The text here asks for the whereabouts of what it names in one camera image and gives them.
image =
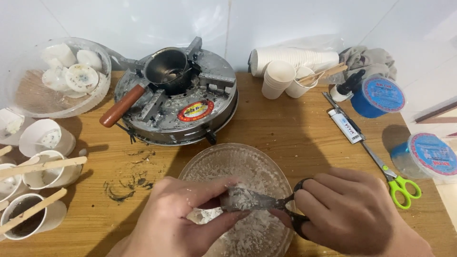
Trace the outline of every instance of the stove label sticker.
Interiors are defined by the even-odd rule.
[[[202,100],[184,107],[178,113],[178,119],[184,122],[196,121],[206,117],[214,109],[214,103],[210,100]]]

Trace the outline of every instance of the portable gas stove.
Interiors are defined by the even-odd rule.
[[[202,49],[196,37],[187,48],[168,47],[143,59],[123,60],[130,68],[114,91],[115,104],[101,118],[154,145],[186,145],[216,132],[238,105],[235,72],[219,55]],[[122,118],[125,127],[117,123]]]

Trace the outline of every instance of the green-handled scissors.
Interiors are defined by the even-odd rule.
[[[368,147],[367,144],[365,144],[364,141],[360,141],[365,150],[369,153],[369,155],[373,158],[374,162],[376,162],[377,166],[381,171],[384,173],[384,176],[387,179],[387,184],[390,186],[390,196],[392,197],[393,202],[400,208],[402,209],[409,209],[411,207],[411,198],[412,199],[417,199],[421,197],[422,191],[420,190],[419,186],[414,183],[413,181],[409,179],[404,179],[400,176],[397,176],[387,165],[384,164],[384,162]],[[409,183],[411,184],[414,189],[416,190],[416,193],[410,194],[408,190],[406,190],[406,184]],[[397,197],[395,196],[396,192],[400,192],[403,197],[404,197],[404,203],[401,204],[398,200]]]

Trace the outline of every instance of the wooden pan handle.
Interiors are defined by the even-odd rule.
[[[116,122],[118,122],[124,113],[132,107],[132,105],[140,99],[140,97],[146,92],[146,90],[137,84],[134,86],[121,100],[115,103],[101,118],[100,124],[107,128],[111,128]]]

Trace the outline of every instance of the container label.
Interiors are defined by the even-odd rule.
[[[196,121],[210,114],[214,109],[214,103],[210,100],[202,100],[191,103],[178,113],[178,119],[184,122]]]
[[[411,153],[425,167],[442,175],[457,174],[454,151],[434,134],[419,133],[411,139]]]
[[[363,84],[363,93],[370,104],[385,112],[400,111],[406,101],[401,89],[393,82],[374,77]]]

